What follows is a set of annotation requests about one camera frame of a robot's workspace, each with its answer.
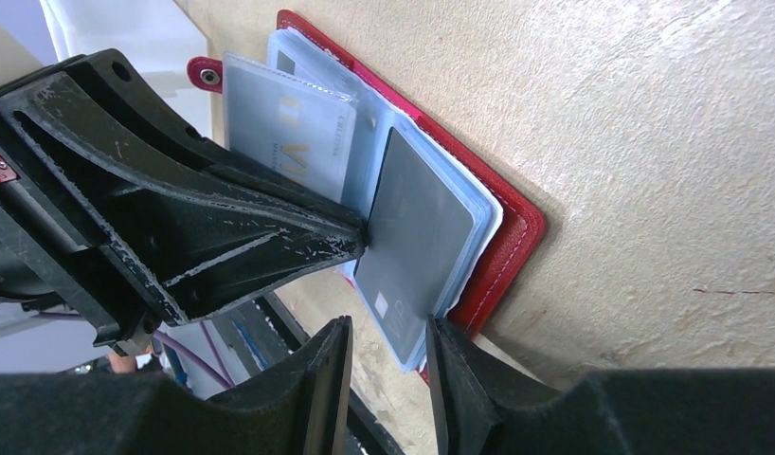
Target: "red leather cover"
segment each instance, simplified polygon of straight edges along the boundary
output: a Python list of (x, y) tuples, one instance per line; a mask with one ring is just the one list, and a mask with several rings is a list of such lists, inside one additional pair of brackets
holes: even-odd
[[(448, 318), (469, 337), (474, 337), (496, 308), (499, 300), (513, 282), (522, 265), (530, 258), (544, 236), (547, 221), (544, 214), (522, 196), (479, 156), (468, 150), (449, 132), (421, 109), (365, 67), (349, 52), (329, 39), (304, 18), (288, 9), (279, 11), (277, 27), (294, 28), (321, 49), (331, 53), (339, 62), (365, 83), (373, 87), (396, 107), (407, 113), (416, 124), (471, 171), (499, 200), (504, 218), (496, 236), (488, 244), (477, 262), (473, 275), (466, 284), (458, 305)], [(214, 92), (222, 91), (222, 84), (207, 85), (200, 72), (211, 68), (222, 75), (220, 62), (198, 57), (188, 65), (189, 77), (196, 86)]]

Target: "black plastic bracket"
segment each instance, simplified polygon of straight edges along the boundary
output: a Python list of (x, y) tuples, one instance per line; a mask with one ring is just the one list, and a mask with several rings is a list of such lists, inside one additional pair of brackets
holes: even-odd
[(365, 247), (355, 212), (198, 135), (113, 49), (0, 87), (0, 163), (0, 296), (64, 301), (122, 352)]
[(561, 392), (432, 318), (427, 352), (440, 454), (775, 453), (775, 370), (603, 371)]
[(207, 402), (158, 373), (0, 375), (0, 453), (342, 454), (351, 335), (332, 320)]

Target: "white stitching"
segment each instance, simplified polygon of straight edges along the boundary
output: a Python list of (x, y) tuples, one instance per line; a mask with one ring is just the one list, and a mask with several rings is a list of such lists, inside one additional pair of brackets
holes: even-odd
[[(296, 26), (295, 24), (293, 24), (293, 23), (292, 23), (291, 21), (289, 21), (289, 20), (282, 19), (282, 20), (281, 20), (281, 23), (282, 23), (283, 25), (284, 25), (284, 24), (286, 24), (286, 25), (288, 25), (288, 26), (290, 26), (290, 27), (294, 27), (295, 29), (297, 29), (297, 26)], [(316, 46), (320, 47), (321, 49), (328, 50), (328, 49), (327, 49), (327, 48), (326, 48), (324, 45), (322, 45), (321, 43), (319, 43), (319, 42), (318, 42), (318, 41), (317, 41), (315, 38), (313, 38), (313, 37), (311, 37), (311, 36), (307, 36), (307, 34), (306, 34), (306, 33), (304, 33), (304, 32), (303, 32), (303, 31), (301, 31), (301, 30), (299, 30), (299, 32), (301, 32), (301, 34), (302, 34), (302, 35), (304, 35), (304, 37), (305, 37), (305, 38), (307, 38), (307, 39), (308, 39), (308, 40), (310, 40), (311, 42), (315, 43), (315, 45), (316, 45)], [(354, 74), (356, 74), (357, 76), (359, 76), (361, 79), (364, 79), (364, 78), (365, 78), (365, 76), (364, 76), (363, 74), (361, 74), (361, 73), (360, 73), (360, 71), (358, 70), (358, 68), (355, 68), (355, 69), (354, 69)], [(382, 96), (383, 96), (385, 99), (387, 99), (387, 98), (388, 98), (388, 97), (387, 97), (387, 96), (386, 96), (384, 93), (382, 93), (382, 90), (380, 90), (379, 88), (377, 88), (377, 87), (374, 87), (374, 86), (372, 86), (371, 88), (372, 88), (372, 89), (374, 89), (374, 90), (376, 90), (376, 91), (377, 91), (377, 93), (379, 93), (380, 95), (382, 95)], [(447, 147), (445, 147), (443, 144), (441, 144), (441, 143), (440, 143), (440, 142), (439, 142), (437, 139), (435, 139), (435, 138), (432, 136), (432, 134), (431, 134), (431, 133), (429, 133), (428, 131), (426, 131), (426, 130), (425, 130), (423, 127), (421, 127), (421, 126), (420, 126), (418, 123), (416, 123), (416, 126), (418, 126), (418, 127), (419, 127), (419, 128), (420, 128), (420, 129), (421, 129), (423, 132), (425, 132), (425, 133), (426, 133), (426, 134), (427, 134), (427, 135), (428, 135), (430, 138), (432, 138), (432, 140), (434, 140), (434, 141), (435, 141), (435, 143), (437, 143), (438, 145), (440, 145), (440, 146), (441, 146), (441, 147), (442, 147), (442, 148), (443, 148), (445, 151), (447, 151), (447, 152), (449, 151), (449, 149), (448, 149)], [(461, 162), (461, 161), (460, 161), (460, 160), (459, 160), (459, 159), (458, 159), (456, 156), (452, 155), (452, 157), (453, 157), (453, 158), (455, 158), (455, 159), (456, 159), (456, 160), (457, 160), (457, 161), (458, 161), (460, 164), (462, 164), (462, 162)], [(499, 195), (499, 194), (498, 194), (496, 191), (494, 191), (492, 188), (490, 188), (488, 185), (486, 185), (486, 184), (485, 184), (485, 182), (484, 182), (484, 181), (483, 181), (481, 178), (479, 178), (479, 176), (478, 176), (478, 175), (474, 175), (474, 177), (476, 177), (476, 178), (477, 178), (477, 180), (479, 180), (479, 181), (480, 181), (480, 182), (481, 182), (483, 185), (485, 185), (485, 188), (487, 188), (487, 189), (488, 189), (488, 191), (490, 191), (490, 192), (491, 192), (491, 194), (493, 194), (493, 195), (494, 195), (494, 196), (495, 196), (497, 199), (499, 199), (500, 201), (502, 201), (502, 202), (505, 204), (505, 206), (507, 206), (507, 208), (508, 208), (508, 209), (510, 209), (510, 210), (511, 210), (513, 213), (515, 213), (515, 214), (518, 214), (518, 211), (516, 211), (516, 209), (515, 209), (513, 206), (511, 206), (511, 205), (508, 203), (508, 201), (506, 201), (506, 200), (505, 200), (505, 199), (504, 199), (504, 198), (503, 198), (501, 195)], [(515, 256), (516, 252), (518, 252), (518, 249), (521, 247), (521, 244), (524, 242), (524, 238), (525, 238), (525, 237), (527, 237), (527, 234), (528, 234), (528, 232), (529, 232), (529, 231), (528, 231), (528, 230), (526, 230), (526, 229), (525, 229), (525, 230), (522, 232), (521, 236), (520, 236), (520, 237), (519, 237), (519, 239), (518, 239), (518, 242), (516, 242), (516, 244), (515, 244), (515, 246), (514, 246), (514, 249), (513, 249), (513, 251), (511, 251), (511, 254), (508, 256), (508, 259), (507, 259), (507, 261), (505, 261), (505, 263), (502, 265), (502, 268), (500, 268), (500, 269), (499, 269), (499, 273), (498, 273), (498, 274), (496, 274), (496, 278), (494, 279), (494, 282), (492, 282), (492, 283), (491, 283), (491, 286), (488, 288), (488, 290), (487, 290), (487, 291), (485, 291), (485, 295), (482, 297), (482, 300), (480, 300), (480, 301), (479, 301), (479, 304), (477, 305), (477, 310), (474, 312), (474, 315), (472, 315), (472, 316), (471, 316), (471, 320), (469, 320), (469, 321), (468, 321), (468, 325), (466, 325), (466, 326), (465, 326), (465, 330), (466, 330), (466, 331), (468, 331), (468, 329), (469, 329), (469, 328), (471, 328), (471, 325), (472, 325), (472, 324), (474, 323), (474, 321), (477, 319), (477, 314), (479, 314), (479, 310), (481, 310), (481, 309), (482, 309), (482, 306), (485, 304), (485, 301), (486, 301), (486, 300), (488, 300), (488, 298), (491, 296), (491, 294), (493, 294), (493, 292), (494, 292), (494, 289), (496, 288), (496, 284), (499, 282), (499, 280), (501, 280), (502, 276), (503, 276), (503, 275), (505, 274), (505, 272), (507, 271), (507, 269), (508, 269), (508, 266), (510, 265), (511, 261), (513, 260), (513, 258), (514, 258), (514, 256)]]

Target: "credit card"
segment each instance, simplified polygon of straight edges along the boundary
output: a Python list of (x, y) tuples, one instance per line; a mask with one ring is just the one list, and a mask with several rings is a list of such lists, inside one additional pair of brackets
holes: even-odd
[(231, 53), (223, 67), (226, 147), (340, 202), (354, 99)]
[(426, 316), (442, 306), (475, 228), (466, 205), (395, 129), (354, 279), (402, 365), (424, 343)]
[(268, 45), (268, 64), (357, 99), (357, 120), (351, 138), (351, 147), (356, 153), (349, 157), (340, 203), (356, 210), (366, 220), (370, 215), (388, 130), (395, 114), (391, 109), (386, 109), (379, 95), (359, 78), (349, 71), (340, 71), (339, 62), (331, 60), (329, 54), (316, 47), (306, 46), (303, 40), (303, 36), (298, 35), (272, 34)]

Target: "gray card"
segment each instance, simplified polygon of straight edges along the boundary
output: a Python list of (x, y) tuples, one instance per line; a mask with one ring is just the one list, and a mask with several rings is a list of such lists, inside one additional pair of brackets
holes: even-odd
[(392, 129), (368, 223), (369, 246), (354, 279), (403, 365), (423, 342), (426, 316), (454, 280), (474, 223), (458, 197)]

